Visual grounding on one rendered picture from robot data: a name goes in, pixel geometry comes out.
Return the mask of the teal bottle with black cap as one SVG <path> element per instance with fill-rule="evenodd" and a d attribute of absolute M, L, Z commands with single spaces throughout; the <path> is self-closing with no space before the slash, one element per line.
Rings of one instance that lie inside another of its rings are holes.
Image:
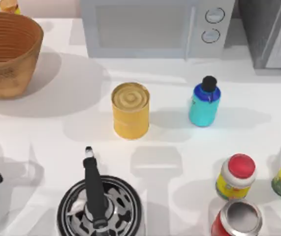
<path fill-rule="evenodd" d="M 206 76 L 202 82 L 195 86 L 189 120 L 198 127 L 210 126 L 216 117 L 221 91 L 217 86 L 217 79 L 213 76 Z"/>

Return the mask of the pale microwave oven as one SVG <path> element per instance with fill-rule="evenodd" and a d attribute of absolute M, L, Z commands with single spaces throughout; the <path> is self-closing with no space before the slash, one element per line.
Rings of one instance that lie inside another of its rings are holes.
<path fill-rule="evenodd" d="M 188 59 L 218 58 L 224 48 L 235 0 L 80 0 L 85 41 L 92 58 L 184 59 L 191 8 L 194 25 Z M 209 9 L 220 7 L 224 19 L 210 24 Z M 207 44 L 206 30 L 220 38 Z"/>

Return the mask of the microwave knob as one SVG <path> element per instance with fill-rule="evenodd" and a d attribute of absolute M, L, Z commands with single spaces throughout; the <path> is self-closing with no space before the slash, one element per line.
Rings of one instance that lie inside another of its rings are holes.
<path fill-rule="evenodd" d="M 217 29 L 206 30 L 201 35 L 201 39 L 207 44 L 215 43 L 219 38 L 220 32 Z"/>
<path fill-rule="evenodd" d="M 205 14 L 205 19 L 210 24 L 217 24 L 221 22 L 225 17 L 225 11 L 220 8 L 209 9 Z"/>

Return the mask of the yellow bottle with red cap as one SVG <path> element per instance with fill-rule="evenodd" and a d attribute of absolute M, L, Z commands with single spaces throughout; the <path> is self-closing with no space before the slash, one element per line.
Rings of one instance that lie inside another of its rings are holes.
<path fill-rule="evenodd" d="M 256 179 L 254 160 L 237 153 L 226 159 L 216 180 L 216 191 L 225 200 L 243 199 Z"/>

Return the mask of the red can with silver top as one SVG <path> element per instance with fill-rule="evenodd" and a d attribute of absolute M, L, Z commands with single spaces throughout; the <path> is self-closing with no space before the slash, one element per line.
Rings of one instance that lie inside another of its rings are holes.
<path fill-rule="evenodd" d="M 218 212 L 211 236 L 258 236 L 263 225 L 259 208 L 245 199 L 231 199 Z"/>

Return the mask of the brown woven basket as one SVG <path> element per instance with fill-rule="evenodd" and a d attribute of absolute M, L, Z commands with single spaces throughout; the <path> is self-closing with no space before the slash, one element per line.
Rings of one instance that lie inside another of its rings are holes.
<path fill-rule="evenodd" d="M 33 19 L 0 12 L 0 99 L 19 96 L 31 81 L 44 32 Z"/>

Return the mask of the grey cabinet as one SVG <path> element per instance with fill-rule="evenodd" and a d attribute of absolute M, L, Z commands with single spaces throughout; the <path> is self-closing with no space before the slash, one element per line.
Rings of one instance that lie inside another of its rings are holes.
<path fill-rule="evenodd" d="M 281 69 L 281 0 L 239 0 L 253 66 Z"/>

